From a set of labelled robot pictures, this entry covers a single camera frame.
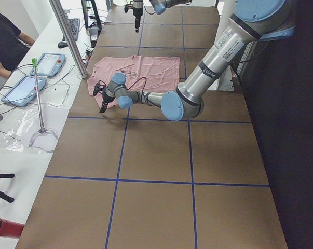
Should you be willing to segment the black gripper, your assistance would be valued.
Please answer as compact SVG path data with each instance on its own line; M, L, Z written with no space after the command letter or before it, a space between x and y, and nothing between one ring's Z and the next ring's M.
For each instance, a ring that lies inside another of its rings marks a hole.
M134 27L135 32L138 33L140 28L141 16L143 15L143 1L142 0L129 1L124 6L125 13L127 13L129 9L132 9L133 15L135 16Z
M100 113L105 113L108 104L114 101L115 96L112 92L108 90L106 83L102 80L99 80L94 86L92 95L96 96L97 94L101 94L103 98Z

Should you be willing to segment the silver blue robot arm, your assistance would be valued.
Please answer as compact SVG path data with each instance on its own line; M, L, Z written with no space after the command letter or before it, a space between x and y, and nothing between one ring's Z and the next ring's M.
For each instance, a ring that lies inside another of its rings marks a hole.
M179 4L189 5L192 1L185 1L185 0L150 0L149 1L154 12L148 12L142 0L133 0L129 1L124 5L124 13L127 13L129 9L132 9L133 16L134 16L134 28L135 32L139 32L141 17L143 16L144 12L149 15L161 15L166 11L167 8L171 8L173 6Z
M107 110L116 100L122 109L133 104L157 106L171 121L190 119L203 110L203 94L230 66L238 52L250 42L290 37L295 29L297 1L235 1L228 27L198 63L185 82L166 93L130 91L123 73L115 73L107 86L100 88L102 105Z

